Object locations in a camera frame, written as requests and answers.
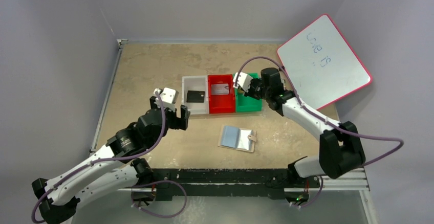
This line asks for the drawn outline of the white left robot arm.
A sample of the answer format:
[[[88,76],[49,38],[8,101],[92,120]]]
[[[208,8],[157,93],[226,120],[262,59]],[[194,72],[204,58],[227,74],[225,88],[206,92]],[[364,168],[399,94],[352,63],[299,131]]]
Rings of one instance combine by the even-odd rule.
[[[144,155],[154,150],[170,129],[186,130],[190,111],[181,105],[177,117],[175,97],[155,93],[150,109],[136,122],[119,130],[86,160],[51,179],[32,182],[37,202],[31,212],[33,223],[63,223],[90,202],[121,188],[180,184],[157,178]]]

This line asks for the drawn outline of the red plastic bin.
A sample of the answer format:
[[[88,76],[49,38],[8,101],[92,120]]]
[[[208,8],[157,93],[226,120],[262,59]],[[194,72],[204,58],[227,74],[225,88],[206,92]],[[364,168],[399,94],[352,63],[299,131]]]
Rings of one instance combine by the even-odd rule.
[[[233,88],[233,75],[220,74],[208,75],[208,101],[210,114],[226,114],[235,113],[235,94]],[[211,85],[227,83],[230,87],[230,94],[228,95],[211,95]]]

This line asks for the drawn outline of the beige card holder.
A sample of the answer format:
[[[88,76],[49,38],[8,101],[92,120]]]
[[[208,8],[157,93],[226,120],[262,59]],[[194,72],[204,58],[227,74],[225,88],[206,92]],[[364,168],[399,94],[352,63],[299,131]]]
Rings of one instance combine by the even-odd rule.
[[[257,142],[257,133],[253,129],[240,128],[231,125],[223,125],[218,146],[253,153]]]

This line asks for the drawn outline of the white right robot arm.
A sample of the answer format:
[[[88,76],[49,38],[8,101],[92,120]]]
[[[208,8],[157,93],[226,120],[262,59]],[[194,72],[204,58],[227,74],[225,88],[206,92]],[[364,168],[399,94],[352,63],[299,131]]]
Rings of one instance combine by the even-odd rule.
[[[308,177],[316,175],[337,179],[365,163],[356,126],[311,109],[294,91],[284,88],[278,69],[263,69],[260,78],[236,73],[233,82],[234,88],[242,90],[244,96],[265,100],[270,109],[296,122],[319,142],[317,156],[307,156],[288,165],[287,179],[292,186],[299,187]]]

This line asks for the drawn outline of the green plastic bin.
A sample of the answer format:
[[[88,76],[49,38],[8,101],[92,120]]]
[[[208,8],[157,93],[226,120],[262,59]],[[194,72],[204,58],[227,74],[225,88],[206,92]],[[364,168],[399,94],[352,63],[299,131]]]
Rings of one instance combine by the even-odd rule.
[[[262,110],[262,101],[245,97],[240,90],[235,92],[235,110],[237,113],[250,113]]]

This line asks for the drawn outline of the white plastic bin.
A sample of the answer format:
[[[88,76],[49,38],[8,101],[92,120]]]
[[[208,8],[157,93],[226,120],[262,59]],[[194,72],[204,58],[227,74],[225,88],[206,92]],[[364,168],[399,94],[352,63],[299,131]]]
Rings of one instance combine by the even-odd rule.
[[[191,115],[209,114],[207,76],[182,77],[182,104]]]

